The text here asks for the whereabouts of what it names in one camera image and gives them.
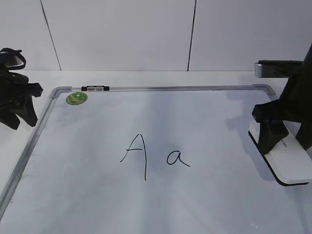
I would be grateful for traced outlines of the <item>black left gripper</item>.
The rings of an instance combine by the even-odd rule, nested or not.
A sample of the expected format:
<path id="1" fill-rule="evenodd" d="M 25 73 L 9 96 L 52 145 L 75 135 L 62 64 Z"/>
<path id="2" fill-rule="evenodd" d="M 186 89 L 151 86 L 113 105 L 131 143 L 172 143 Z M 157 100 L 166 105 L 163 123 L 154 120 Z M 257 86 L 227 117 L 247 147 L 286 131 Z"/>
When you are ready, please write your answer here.
<path id="1" fill-rule="evenodd" d="M 35 127 L 38 118 L 32 97 L 40 97 L 41 85 L 30 83 L 29 78 L 20 73 L 11 72 L 4 65 L 0 66 L 0 122 L 17 130 L 22 118 L 29 126 Z"/>

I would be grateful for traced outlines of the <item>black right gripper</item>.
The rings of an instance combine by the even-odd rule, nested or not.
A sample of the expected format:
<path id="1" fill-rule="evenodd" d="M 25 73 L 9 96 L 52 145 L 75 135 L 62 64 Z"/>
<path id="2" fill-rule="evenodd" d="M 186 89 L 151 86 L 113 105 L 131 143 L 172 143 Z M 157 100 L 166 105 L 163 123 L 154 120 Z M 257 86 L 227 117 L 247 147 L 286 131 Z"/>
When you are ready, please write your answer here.
<path id="1" fill-rule="evenodd" d="M 292 74 L 277 100 L 255 105 L 252 115 L 260 123 L 258 149 L 268 154 L 288 136 L 283 120 L 299 122 L 296 139 L 304 150 L 312 146 L 312 49 L 310 48 L 299 70 Z"/>

